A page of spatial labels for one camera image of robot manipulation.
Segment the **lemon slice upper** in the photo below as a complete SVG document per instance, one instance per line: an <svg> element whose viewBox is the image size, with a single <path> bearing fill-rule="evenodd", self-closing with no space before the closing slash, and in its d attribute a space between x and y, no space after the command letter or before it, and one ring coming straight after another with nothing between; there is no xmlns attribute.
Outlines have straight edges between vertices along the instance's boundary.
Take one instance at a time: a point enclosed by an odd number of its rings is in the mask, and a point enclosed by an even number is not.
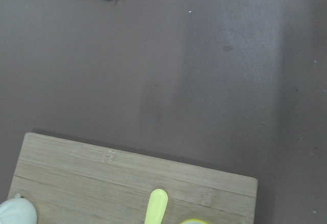
<svg viewBox="0 0 327 224"><path fill-rule="evenodd" d="M204 220L192 218L192 219L184 220L180 224L208 224L208 222Z"/></svg>

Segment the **wooden cutting board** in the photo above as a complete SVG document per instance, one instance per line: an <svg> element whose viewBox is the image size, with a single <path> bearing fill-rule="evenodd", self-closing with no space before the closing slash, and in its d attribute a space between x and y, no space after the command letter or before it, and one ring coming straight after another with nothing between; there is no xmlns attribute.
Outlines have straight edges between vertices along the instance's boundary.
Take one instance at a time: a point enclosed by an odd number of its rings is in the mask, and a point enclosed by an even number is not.
<svg viewBox="0 0 327 224"><path fill-rule="evenodd" d="M9 197L39 223L143 223L151 192L169 200L163 223L253 223L258 182L248 176L27 133Z"/></svg>

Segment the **white steamed bun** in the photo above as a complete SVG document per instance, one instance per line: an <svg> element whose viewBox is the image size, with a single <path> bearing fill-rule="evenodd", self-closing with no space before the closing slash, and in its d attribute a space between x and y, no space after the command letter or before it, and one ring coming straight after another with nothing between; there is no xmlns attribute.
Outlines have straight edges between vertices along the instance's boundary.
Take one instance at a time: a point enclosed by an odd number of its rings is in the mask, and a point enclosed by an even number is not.
<svg viewBox="0 0 327 224"><path fill-rule="evenodd" d="M16 193L13 198L1 203L1 224L37 224L34 205Z"/></svg>

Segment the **yellow plastic knife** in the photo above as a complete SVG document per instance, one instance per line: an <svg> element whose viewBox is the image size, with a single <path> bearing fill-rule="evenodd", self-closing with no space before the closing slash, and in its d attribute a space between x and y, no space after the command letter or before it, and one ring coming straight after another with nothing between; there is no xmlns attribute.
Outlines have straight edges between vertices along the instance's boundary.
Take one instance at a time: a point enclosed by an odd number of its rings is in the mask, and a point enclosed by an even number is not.
<svg viewBox="0 0 327 224"><path fill-rule="evenodd" d="M168 204L168 195L163 189L151 192L144 224L161 224Z"/></svg>

